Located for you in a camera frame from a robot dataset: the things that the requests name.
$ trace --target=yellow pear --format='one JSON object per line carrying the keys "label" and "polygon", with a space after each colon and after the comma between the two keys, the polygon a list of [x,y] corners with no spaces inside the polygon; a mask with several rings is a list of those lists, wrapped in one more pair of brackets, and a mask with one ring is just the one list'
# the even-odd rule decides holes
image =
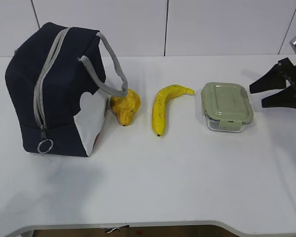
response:
{"label": "yellow pear", "polygon": [[140,97],[132,89],[128,89],[128,94],[125,97],[111,97],[111,108],[123,126],[130,125],[133,115],[139,107]]}

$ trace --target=white table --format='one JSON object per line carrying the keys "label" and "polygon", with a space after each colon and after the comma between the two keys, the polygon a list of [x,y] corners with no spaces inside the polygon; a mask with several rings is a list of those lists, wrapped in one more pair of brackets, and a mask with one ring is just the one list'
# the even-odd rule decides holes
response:
{"label": "white table", "polygon": [[[274,91],[249,95],[255,119],[239,134],[201,124],[198,96],[169,104],[164,137],[150,124],[159,89],[178,83],[198,90],[210,81],[248,88],[284,57],[120,58],[142,106],[129,127],[108,113],[89,158],[23,150],[4,82],[10,58],[0,58],[0,237],[126,224],[212,224],[240,236],[296,236],[296,110],[262,109],[261,98]],[[104,65],[119,85],[109,58]]]}

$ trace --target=lunch bag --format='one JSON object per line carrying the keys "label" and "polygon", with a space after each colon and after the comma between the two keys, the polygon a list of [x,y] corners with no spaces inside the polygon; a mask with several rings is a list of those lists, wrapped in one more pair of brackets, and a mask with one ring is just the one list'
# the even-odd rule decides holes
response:
{"label": "lunch bag", "polygon": [[[105,85],[102,40],[121,90]],[[127,95],[127,79],[97,30],[46,23],[16,51],[5,81],[27,152],[87,157],[102,129],[109,95]]]}

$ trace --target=green lid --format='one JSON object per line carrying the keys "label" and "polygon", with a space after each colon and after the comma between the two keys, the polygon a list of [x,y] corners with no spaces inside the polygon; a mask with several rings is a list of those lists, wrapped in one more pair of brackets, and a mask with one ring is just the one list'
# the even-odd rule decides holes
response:
{"label": "green lid", "polygon": [[248,94],[241,85],[210,82],[204,86],[201,95],[203,114],[219,121],[221,129],[236,131],[253,119]]}

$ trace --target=banana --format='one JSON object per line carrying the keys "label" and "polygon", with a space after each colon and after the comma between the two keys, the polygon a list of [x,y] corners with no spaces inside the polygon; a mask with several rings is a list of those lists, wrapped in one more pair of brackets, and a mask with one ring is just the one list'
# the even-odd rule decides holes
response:
{"label": "banana", "polygon": [[166,127],[166,104],[183,94],[194,95],[194,90],[180,85],[170,85],[157,93],[152,108],[152,128],[158,137],[163,135]]}

